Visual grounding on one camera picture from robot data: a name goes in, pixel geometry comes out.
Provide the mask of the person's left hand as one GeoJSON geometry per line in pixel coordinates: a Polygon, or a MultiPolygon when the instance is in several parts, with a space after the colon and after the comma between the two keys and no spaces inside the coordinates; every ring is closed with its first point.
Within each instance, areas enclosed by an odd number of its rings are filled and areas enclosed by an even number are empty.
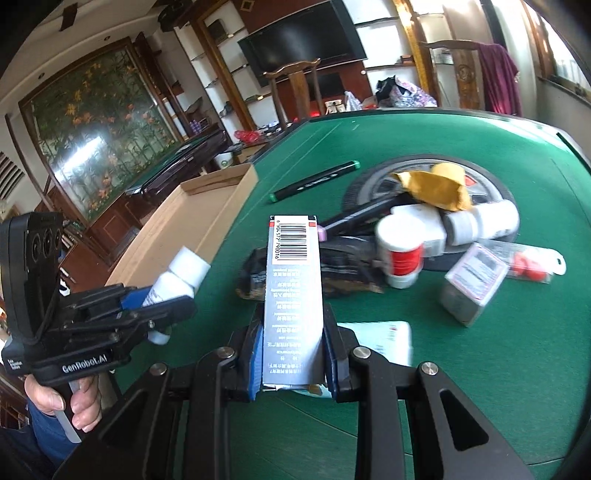
{"type": "Polygon", "coordinates": [[[66,401],[56,390],[40,385],[33,375],[24,380],[24,390],[28,399],[42,413],[53,415],[65,411],[69,405],[75,429],[85,433],[91,431],[102,418],[101,394],[97,376],[85,377],[77,381],[78,389],[66,401]]]}

